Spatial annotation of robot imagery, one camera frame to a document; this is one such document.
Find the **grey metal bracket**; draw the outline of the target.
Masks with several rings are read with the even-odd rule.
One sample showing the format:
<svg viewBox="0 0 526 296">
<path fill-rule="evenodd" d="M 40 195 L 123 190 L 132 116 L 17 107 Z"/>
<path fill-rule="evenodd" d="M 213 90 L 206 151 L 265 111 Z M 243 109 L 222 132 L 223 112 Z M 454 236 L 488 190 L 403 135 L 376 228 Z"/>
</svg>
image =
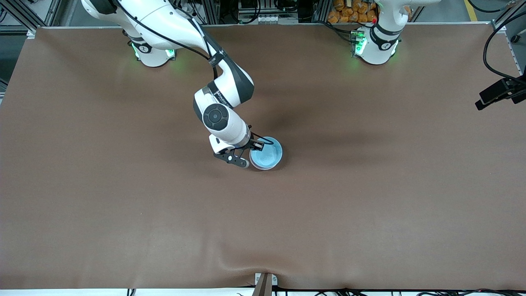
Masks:
<svg viewBox="0 0 526 296">
<path fill-rule="evenodd" d="M 275 274 L 266 273 L 268 274 L 267 279 L 271 280 L 272 286 L 277 287 L 278 286 L 278 277 Z M 254 285 L 257 285 L 259 280 L 263 277 L 263 273 L 255 273 L 255 281 Z"/>
</svg>

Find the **aluminium frame profile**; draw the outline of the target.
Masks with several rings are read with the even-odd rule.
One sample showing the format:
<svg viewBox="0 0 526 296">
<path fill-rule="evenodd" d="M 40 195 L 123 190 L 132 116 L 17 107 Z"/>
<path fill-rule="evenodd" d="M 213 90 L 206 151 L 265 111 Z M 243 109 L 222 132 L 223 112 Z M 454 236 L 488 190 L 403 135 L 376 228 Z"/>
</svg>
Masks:
<svg viewBox="0 0 526 296">
<path fill-rule="evenodd" d="M 499 28 L 505 21 L 526 10 L 526 0 L 506 0 L 505 6 L 498 12 L 496 19 L 492 21 L 494 29 Z"/>
<path fill-rule="evenodd" d="M 0 0 L 0 34 L 36 32 L 51 26 L 62 0 Z"/>
</svg>

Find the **brown table mat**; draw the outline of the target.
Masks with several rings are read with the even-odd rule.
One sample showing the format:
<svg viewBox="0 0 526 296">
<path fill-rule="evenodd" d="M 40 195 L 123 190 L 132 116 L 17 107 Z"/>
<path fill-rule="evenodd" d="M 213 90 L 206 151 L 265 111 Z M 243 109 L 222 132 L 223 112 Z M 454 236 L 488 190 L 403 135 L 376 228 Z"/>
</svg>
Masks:
<svg viewBox="0 0 526 296">
<path fill-rule="evenodd" d="M 0 106 L 0 289 L 526 291 L 526 102 L 487 24 L 409 25 L 366 65 L 321 25 L 207 28 L 252 76 L 235 110 L 284 148 L 216 159 L 186 50 L 150 69 L 120 29 L 40 29 Z"/>
</svg>

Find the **light blue bowl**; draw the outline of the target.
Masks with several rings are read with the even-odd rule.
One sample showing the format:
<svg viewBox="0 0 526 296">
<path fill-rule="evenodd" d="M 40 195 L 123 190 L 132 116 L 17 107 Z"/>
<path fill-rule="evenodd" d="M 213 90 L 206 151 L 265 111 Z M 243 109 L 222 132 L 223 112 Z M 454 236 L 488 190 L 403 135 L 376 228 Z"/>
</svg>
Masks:
<svg viewBox="0 0 526 296">
<path fill-rule="evenodd" d="M 262 162 L 272 163 L 274 167 L 280 163 L 283 156 L 283 148 L 280 142 L 273 137 L 260 137 L 258 141 L 264 142 L 265 147 L 262 151 L 251 150 L 249 153 L 250 159 L 258 159 Z"/>
</svg>

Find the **pile of orange packets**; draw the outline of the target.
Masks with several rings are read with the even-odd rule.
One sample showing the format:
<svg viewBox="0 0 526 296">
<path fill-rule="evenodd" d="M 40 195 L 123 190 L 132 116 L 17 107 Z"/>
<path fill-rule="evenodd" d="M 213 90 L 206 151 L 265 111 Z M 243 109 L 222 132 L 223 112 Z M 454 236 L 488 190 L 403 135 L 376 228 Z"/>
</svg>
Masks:
<svg viewBox="0 0 526 296">
<path fill-rule="evenodd" d="M 327 0 L 325 15 L 319 19 L 329 23 L 356 23 L 404 27 L 415 9 L 425 6 L 420 0 Z"/>
</svg>

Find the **black electronic box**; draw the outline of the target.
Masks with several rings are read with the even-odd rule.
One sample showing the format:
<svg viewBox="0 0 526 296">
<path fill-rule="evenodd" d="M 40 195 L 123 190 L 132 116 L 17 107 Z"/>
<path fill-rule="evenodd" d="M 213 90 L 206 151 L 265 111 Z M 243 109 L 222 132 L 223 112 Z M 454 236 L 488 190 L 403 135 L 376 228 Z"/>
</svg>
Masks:
<svg viewBox="0 0 526 296">
<path fill-rule="evenodd" d="M 241 14 L 255 13 L 263 6 L 264 0 L 239 0 L 238 11 Z"/>
</svg>

